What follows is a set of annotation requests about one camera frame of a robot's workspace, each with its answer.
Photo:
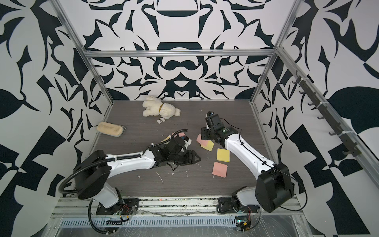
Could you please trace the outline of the torn yellow memo page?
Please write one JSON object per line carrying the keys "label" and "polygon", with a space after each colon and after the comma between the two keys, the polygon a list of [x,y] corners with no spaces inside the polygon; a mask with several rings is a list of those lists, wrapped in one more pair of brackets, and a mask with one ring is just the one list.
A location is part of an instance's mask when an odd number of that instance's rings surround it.
{"label": "torn yellow memo page", "polygon": [[214,143],[211,140],[206,140],[201,142],[201,148],[211,152],[214,147]]}

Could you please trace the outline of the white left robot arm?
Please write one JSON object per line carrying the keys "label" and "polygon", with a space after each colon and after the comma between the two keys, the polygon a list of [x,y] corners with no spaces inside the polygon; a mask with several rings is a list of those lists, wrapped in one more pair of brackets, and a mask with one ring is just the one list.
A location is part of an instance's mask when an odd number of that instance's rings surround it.
{"label": "white left robot arm", "polygon": [[106,155],[102,150],[95,151],[74,169],[58,190],[61,194],[76,194],[78,199],[95,200],[104,208],[121,208],[124,201],[120,191],[107,183],[109,178],[141,169],[168,165],[176,170],[179,166],[196,164],[201,157],[188,149],[189,144],[189,138],[175,136],[152,144],[143,152]]}

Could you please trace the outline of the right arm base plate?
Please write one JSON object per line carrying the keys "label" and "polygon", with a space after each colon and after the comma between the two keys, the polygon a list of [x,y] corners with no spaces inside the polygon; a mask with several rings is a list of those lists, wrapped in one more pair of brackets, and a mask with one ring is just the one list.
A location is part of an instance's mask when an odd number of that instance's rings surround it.
{"label": "right arm base plate", "polygon": [[259,205],[243,206],[232,197],[217,198],[216,211],[220,214],[248,214],[258,213]]}

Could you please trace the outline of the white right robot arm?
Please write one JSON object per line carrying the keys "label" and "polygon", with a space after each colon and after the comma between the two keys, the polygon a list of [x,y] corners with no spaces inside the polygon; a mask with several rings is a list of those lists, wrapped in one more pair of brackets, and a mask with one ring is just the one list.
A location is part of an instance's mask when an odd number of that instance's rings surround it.
{"label": "white right robot arm", "polygon": [[243,139],[241,128],[231,124],[225,126],[218,114],[210,111],[205,120],[206,127],[201,129],[202,139],[211,140],[234,154],[257,180],[256,186],[242,187],[232,193],[233,209],[240,212],[244,207],[258,205],[269,213],[277,208],[294,211],[283,205],[295,195],[293,181],[300,187],[303,184],[290,175],[289,168],[259,153]]}

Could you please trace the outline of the large pink memo pad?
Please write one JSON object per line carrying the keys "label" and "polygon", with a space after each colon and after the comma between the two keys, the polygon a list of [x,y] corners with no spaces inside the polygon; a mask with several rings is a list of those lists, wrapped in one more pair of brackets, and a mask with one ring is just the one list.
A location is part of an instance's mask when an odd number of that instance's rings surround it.
{"label": "large pink memo pad", "polygon": [[214,162],[212,174],[215,176],[219,176],[222,178],[226,178],[227,176],[228,166],[222,163]]}

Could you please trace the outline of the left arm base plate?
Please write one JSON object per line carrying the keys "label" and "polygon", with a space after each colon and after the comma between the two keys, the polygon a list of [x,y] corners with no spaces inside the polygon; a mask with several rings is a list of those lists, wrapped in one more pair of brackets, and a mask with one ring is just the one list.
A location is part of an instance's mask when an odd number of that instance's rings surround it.
{"label": "left arm base plate", "polygon": [[121,215],[134,214],[138,211],[139,201],[138,198],[124,198],[123,201],[109,208],[105,208],[102,204],[98,204],[96,215],[114,215],[118,212],[121,213]]}

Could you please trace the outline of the torn pink memo page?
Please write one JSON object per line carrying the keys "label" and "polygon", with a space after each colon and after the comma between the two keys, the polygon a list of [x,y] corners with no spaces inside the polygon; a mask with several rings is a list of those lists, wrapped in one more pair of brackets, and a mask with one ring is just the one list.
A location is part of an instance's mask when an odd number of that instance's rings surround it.
{"label": "torn pink memo page", "polygon": [[200,135],[200,134],[198,135],[196,141],[197,141],[201,146],[203,146],[203,147],[206,147],[206,146],[208,145],[208,142],[209,142],[208,140],[203,140],[203,139],[201,138],[201,135]]}

